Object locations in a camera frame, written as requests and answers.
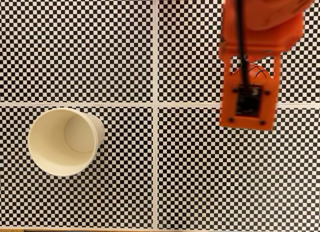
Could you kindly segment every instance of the white gap line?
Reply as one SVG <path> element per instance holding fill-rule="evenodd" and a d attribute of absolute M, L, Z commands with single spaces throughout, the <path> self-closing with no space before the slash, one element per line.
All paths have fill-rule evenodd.
<path fill-rule="evenodd" d="M 0 102 L 0 106 L 16 107 L 153 107 L 153 108 L 220 108 L 220 103 L 216 102 Z M 278 108 L 292 109 L 320 109 L 320 103 L 283 103 L 277 104 Z"/>
<path fill-rule="evenodd" d="M 152 229 L 158 226 L 158 0 L 152 0 L 153 4 L 153 112 L 152 112 Z"/>
<path fill-rule="evenodd" d="M 1 227 L 3 230 L 33 230 L 33 231 L 119 231 L 119 232 L 229 232 L 229 231 L 215 231 L 215 230 L 153 230 L 153 229 L 116 229 L 116 228 L 96 228 L 96 227 L 88 227 L 88 228 L 79 228 L 79 227 Z"/>

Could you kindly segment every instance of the white paper cup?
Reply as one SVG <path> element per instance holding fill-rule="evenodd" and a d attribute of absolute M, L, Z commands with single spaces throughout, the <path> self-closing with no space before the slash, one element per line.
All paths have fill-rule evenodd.
<path fill-rule="evenodd" d="M 30 128 L 28 148 L 33 161 L 55 176 L 71 176 L 94 159 L 105 136 L 102 121 L 74 109 L 52 109 Z"/>

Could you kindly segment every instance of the checkerboard pattern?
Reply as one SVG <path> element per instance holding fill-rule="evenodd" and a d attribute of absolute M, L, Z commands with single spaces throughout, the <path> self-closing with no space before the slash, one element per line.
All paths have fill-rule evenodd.
<path fill-rule="evenodd" d="M 319 105 L 280 106 L 266 132 L 222 128 L 218 109 L 195 108 L 221 100 L 222 2 L 0 0 L 0 228 L 320 231 Z M 280 102 L 320 103 L 319 6 L 283 53 Z M 272 58 L 256 63 L 273 74 Z M 28 102 L 101 118 L 88 168 L 62 178 L 34 164 L 29 127 L 52 107 Z"/>
<path fill-rule="evenodd" d="M 158 113 L 161 229 L 320 229 L 319 110 L 279 109 L 273 131 L 219 127 L 215 109 Z"/>
<path fill-rule="evenodd" d="M 151 101 L 152 6 L 0 0 L 0 101 Z"/>
<path fill-rule="evenodd" d="M 159 0 L 159 101 L 219 102 L 218 59 L 223 0 Z M 283 54 L 281 102 L 320 102 L 319 0 L 305 14 L 304 37 Z M 233 60 L 232 68 L 237 68 Z M 259 65 L 273 73 L 273 61 Z"/>
<path fill-rule="evenodd" d="M 43 107 L 1 107 L 0 227 L 151 228 L 152 108 L 75 108 L 105 124 L 105 139 L 83 172 L 40 170 L 27 149 Z"/>

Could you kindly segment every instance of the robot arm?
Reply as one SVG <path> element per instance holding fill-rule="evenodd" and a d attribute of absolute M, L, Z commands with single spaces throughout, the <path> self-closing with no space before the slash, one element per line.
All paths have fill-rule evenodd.
<path fill-rule="evenodd" d="M 219 56 L 224 62 L 220 124 L 270 130 L 280 78 L 281 53 L 303 34 L 303 11 L 313 0 L 225 0 Z M 229 73 L 230 57 L 240 55 L 241 69 Z M 257 65 L 274 57 L 274 76 Z"/>

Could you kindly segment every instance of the cup rim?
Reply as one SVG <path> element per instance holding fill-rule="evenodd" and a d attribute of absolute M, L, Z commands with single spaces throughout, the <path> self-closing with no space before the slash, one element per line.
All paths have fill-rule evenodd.
<path fill-rule="evenodd" d="M 75 173 L 72 173 L 72 174 L 59 174 L 59 173 L 53 173 L 53 172 L 50 172 L 49 170 L 43 168 L 42 166 L 40 166 L 40 163 L 37 163 L 36 160 L 34 160 L 33 156 L 32 156 L 32 149 L 31 149 L 31 144 L 30 144 L 30 138 L 31 138 L 31 133 L 32 133 L 32 130 L 33 130 L 33 127 L 34 127 L 34 124 L 39 120 L 39 118 L 47 115 L 47 114 L 50 114 L 52 111 L 70 111 L 72 113 L 74 113 L 75 115 L 78 115 L 78 116 L 81 116 L 90 126 L 91 128 L 91 131 L 93 133 L 93 137 L 94 137 L 94 149 L 92 150 L 91 152 L 91 157 L 90 159 L 88 160 L 88 162 L 86 163 L 86 165 L 79 171 L 75 172 Z M 85 168 L 88 167 L 88 165 L 91 164 L 91 162 L 93 161 L 94 157 L 96 156 L 96 153 L 97 153 L 97 149 L 98 149 L 98 133 L 96 131 L 96 128 L 93 124 L 93 122 L 87 117 L 85 116 L 85 114 L 83 112 L 80 112 L 78 110 L 75 110 L 73 108 L 52 108 L 46 112 L 44 112 L 43 114 L 41 114 L 40 116 L 38 116 L 35 121 L 32 123 L 31 127 L 30 127 L 30 130 L 29 130 L 29 133 L 28 133 L 28 150 L 29 150 L 29 153 L 30 153 L 30 156 L 32 158 L 32 160 L 34 161 L 34 163 L 41 169 L 43 170 L 44 172 L 46 173 L 49 173 L 50 175 L 53 175 L 53 176 L 59 176 L 59 177 L 68 177 L 68 176 L 73 176 L 73 175 L 76 175 L 78 174 L 79 172 L 83 171 Z"/>

